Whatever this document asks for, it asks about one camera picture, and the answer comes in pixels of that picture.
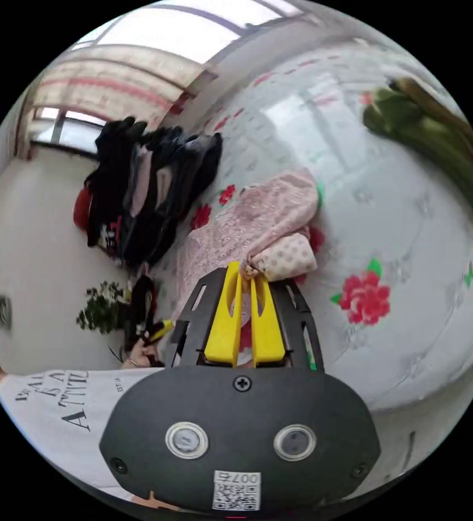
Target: pink blanket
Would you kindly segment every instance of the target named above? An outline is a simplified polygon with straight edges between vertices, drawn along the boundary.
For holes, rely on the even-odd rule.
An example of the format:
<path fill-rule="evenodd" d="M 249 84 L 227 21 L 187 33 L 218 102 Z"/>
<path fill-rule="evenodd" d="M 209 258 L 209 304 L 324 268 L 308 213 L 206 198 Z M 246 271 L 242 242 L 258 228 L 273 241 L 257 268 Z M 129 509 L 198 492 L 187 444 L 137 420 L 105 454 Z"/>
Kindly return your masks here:
<path fill-rule="evenodd" d="M 318 208 L 316 182 L 307 169 L 287 171 L 242 190 L 238 201 L 208 224 L 193 230 L 177 256 L 177 319 L 203 276 L 240 262 L 248 277 L 250 260 L 273 242 L 306 226 Z"/>

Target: green cloth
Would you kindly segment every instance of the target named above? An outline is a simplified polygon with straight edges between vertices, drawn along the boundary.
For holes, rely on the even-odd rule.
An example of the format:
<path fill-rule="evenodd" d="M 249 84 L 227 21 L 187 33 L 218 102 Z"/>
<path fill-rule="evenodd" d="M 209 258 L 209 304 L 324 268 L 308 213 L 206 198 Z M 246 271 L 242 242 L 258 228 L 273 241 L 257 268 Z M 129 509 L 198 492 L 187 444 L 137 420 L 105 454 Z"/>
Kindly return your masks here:
<path fill-rule="evenodd" d="M 434 162 L 473 209 L 473 131 L 412 82 L 396 80 L 391 88 L 376 90 L 363 123 Z"/>

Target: red bag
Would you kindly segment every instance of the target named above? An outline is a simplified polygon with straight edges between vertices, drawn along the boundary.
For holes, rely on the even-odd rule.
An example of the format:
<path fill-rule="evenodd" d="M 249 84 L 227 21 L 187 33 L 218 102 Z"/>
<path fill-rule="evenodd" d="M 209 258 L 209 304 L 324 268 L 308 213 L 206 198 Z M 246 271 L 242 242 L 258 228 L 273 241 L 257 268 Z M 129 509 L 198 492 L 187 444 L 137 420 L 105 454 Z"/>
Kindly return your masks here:
<path fill-rule="evenodd" d="M 88 226 L 88 215 L 90 213 L 91 194 L 87 188 L 83 188 L 73 208 L 73 222 L 81 230 L 86 230 Z"/>

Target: potted plant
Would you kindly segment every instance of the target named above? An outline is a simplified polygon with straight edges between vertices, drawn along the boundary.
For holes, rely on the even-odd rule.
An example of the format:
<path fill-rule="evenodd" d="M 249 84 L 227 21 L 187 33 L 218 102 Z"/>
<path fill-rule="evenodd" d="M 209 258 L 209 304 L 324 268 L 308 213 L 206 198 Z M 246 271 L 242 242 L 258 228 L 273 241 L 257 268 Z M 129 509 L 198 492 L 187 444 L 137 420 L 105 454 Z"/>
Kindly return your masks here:
<path fill-rule="evenodd" d="M 117 282 L 105 281 L 99 288 L 88 288 L 88 302 L 75 322 L 83 330 L 99 331 L 102 335 L 123 329 L 129 314 L 129 304 L 123 299 L 123 294 Z"/>

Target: person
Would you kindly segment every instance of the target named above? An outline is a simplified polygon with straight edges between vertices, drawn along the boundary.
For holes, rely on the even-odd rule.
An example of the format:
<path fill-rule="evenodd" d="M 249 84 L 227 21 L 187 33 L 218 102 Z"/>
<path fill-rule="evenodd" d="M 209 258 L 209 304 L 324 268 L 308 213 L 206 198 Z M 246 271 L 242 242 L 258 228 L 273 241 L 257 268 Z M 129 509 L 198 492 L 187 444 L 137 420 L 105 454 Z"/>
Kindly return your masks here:
<path fill-rule="evenodd" d="M 180 510 L 122 489 L 104 461 L 99 441 L 120 396 L 161 371 L 155 345 L 139 340 L 119 370 L 50 370 L 19 376 L 0 366 L 0 403 L 29 443 L 47 460 L 108 494 L 152 508 Z"/>

